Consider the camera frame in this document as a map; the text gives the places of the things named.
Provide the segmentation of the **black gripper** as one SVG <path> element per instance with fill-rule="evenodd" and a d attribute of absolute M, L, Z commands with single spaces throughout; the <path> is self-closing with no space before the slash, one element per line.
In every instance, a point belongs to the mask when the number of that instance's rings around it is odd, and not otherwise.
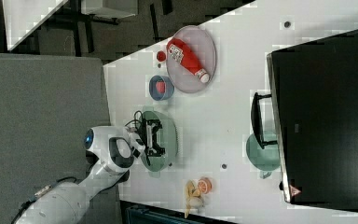
<path fill-rule="evenodd" d="M 158 143 L 158 131 L 162 129 L 159 119 L 143 119 L 138 128 L 141 139 L 145 143 L 146 157 L 161 157 L 165 154 L 165 148 Z"/>

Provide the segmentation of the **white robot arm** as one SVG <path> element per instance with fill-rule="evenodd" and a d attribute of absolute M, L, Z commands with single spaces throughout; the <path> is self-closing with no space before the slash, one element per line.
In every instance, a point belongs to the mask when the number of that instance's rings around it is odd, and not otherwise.
<path fill-rule="evenodd" d="M 81 182 L 65 177 L 45 186 L 23 204 L 11 224 L 77 224 L 98 193 L 123 181 L 135 160 L 160 149 L 156 133 L 162 128 L 158 119 L 143 119 L 133 127 L 90 128 L 84 148 L 97 161 L 88 176 Z"/>

